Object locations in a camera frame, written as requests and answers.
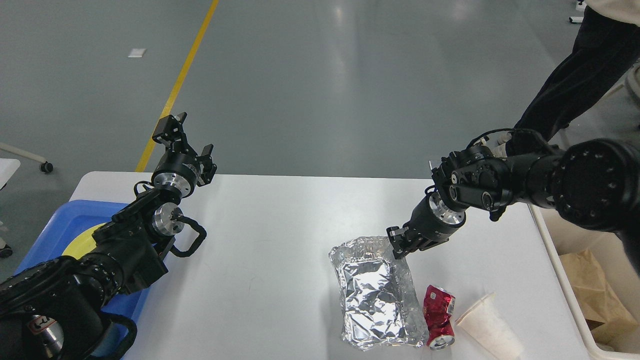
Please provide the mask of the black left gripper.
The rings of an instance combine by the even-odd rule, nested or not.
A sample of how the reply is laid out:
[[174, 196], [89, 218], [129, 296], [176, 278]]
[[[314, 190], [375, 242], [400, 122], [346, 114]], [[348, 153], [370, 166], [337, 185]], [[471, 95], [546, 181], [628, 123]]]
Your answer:
[[188, 143], [184, 130], [187, 116], [187, 112], [180, 112], [160, 118], [151, 135], [153, 142], [168, 151], [156, 166], [151, 185], [170, 191], [179, 199], [192, 195], [196, 187], [210, 184], [218, 169], [212, 158], [213, 144], [205, 145], [198, 155]]

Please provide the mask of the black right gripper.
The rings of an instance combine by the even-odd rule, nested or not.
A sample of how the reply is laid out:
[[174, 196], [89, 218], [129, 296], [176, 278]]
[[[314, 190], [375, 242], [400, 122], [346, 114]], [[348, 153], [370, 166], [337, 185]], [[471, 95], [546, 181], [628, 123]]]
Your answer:
[[466, 219], [466, 213], [449, 208], [441, 194], [427, 193], [414, 207], [403, 227], [386, 228], [393, 257], [401, 260], [409, 253], [446, 243], [466, 223]]

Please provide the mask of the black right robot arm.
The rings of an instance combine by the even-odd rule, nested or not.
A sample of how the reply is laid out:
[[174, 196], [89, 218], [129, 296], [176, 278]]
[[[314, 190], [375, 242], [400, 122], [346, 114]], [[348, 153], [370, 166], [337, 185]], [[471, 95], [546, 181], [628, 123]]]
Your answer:
[[639, 271], [639, 150], [626, 142], [597, 138], [560, 150], [530, 129], [512, 129], [535, 142], [532, 152], [497, 156], [476, 137], [463, 150], [440, 159], [433, 185], [409, 221], [387, 228], [396, 260], [446, 243], [466, 223], [466, 210], [498, 221], [510, 205], [555, 210], [589, 231], [612, 233], [634, 271]]

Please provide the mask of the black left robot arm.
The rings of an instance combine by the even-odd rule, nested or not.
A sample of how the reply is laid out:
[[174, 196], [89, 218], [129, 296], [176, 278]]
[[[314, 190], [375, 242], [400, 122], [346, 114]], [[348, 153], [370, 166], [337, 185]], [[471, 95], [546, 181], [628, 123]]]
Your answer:
[[213, 145], [198, 153], [188, 143], [187, 116], [158, 121], [151, 139], [164, 155], [135, 200], [93, 231], [93, 250], [40, 262], [1, 284], [3, 360], [121, 360], [130, 350], [137, 324], [105, 306], [150, 288], [169, 271], [167, 255], [188, 258], [207, 237], [179, 207], [217, 171]]

